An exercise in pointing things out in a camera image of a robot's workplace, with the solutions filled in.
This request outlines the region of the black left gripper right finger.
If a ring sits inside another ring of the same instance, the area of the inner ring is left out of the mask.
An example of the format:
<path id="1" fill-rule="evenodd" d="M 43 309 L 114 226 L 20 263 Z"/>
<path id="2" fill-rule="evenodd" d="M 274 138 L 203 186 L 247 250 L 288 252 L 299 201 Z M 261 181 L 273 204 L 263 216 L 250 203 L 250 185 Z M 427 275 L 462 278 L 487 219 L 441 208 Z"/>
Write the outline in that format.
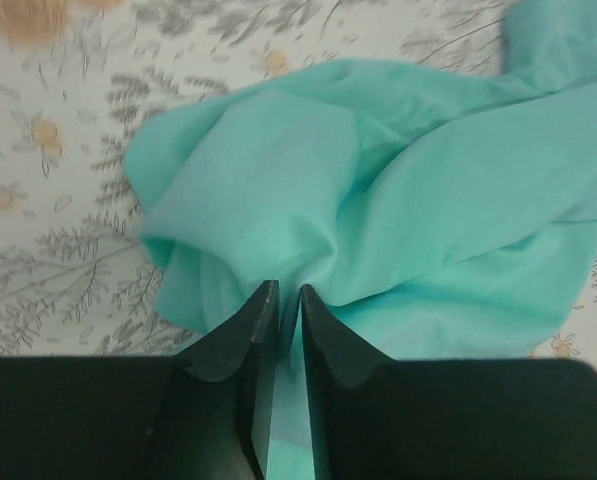
<path id="1" fill-rule="evenodd" d="M 398 361 L 301 290 L 319 479 L 597 479 L 597 372 L 574 360 Z"/>

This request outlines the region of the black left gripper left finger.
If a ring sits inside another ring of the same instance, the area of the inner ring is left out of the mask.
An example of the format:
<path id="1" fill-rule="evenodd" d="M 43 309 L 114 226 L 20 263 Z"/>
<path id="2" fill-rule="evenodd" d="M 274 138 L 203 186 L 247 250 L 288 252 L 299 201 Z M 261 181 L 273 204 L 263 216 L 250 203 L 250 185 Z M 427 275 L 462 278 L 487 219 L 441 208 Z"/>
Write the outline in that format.
<path id="1" fill-rule="evenodd" d="M 171 356 L 0 357 L 0 479 L 261 479 L 279 286 Z"/>

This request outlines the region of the mint green t shirt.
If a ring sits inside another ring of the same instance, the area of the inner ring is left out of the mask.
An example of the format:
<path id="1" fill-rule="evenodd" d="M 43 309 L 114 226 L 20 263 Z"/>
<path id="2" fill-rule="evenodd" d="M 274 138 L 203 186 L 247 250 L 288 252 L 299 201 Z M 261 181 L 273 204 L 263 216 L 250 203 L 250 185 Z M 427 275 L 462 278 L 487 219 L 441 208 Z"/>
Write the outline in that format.
<path id="1" fill-rule="evenodd" d="M 280 284 L 269 478 L 314 475 L 302 286 L 398 359 L 524 355 L 576 302 L 597 258 L 597 1 L 521 1 L 504 28 L 498 77 L 333 60 L 131 141 L 159 315 L 206 333 Z"/>

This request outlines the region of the floral patterned table mat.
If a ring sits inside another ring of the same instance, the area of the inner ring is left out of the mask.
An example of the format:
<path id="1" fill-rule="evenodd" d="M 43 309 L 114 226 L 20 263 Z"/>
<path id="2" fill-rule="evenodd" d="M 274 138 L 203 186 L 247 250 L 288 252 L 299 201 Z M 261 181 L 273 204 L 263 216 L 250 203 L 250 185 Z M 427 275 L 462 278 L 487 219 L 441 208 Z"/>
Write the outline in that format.
<path id="1" fill-rule="evenodd" d="M 596 1 L 0 1 L 0 355 L 170 353 L 123 173 L 152 116 L 346 57 L 505 74 Z"/>

